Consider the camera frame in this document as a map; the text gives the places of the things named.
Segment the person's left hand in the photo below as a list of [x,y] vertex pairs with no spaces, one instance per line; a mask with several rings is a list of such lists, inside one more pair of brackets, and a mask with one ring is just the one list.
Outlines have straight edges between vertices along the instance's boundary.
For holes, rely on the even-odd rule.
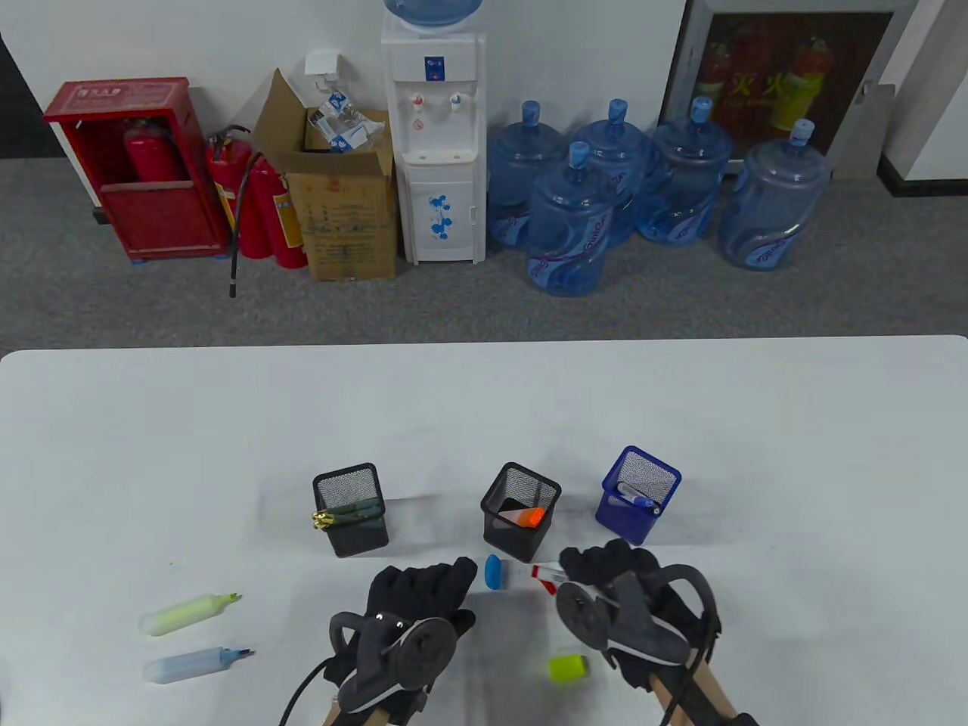
[[322,667],[339,693],[326,724],[405,725],[424,709],[458,640],[474,626],[475,615],[462,604],[477,571],[466,557],[425,568],[390,566],[374,577],[364,615],[332,616],[334,656]]

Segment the person's right hand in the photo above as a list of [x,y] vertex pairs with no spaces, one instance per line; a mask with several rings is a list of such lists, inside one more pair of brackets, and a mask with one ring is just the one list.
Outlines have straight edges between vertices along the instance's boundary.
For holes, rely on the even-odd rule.
[[721,634],[706,577],[684,564],[660,566],[622,539],[560,554],[566,583],[557,614],[588,649],[598,651],[632,687],[649,690],[654,675],[694,678]]

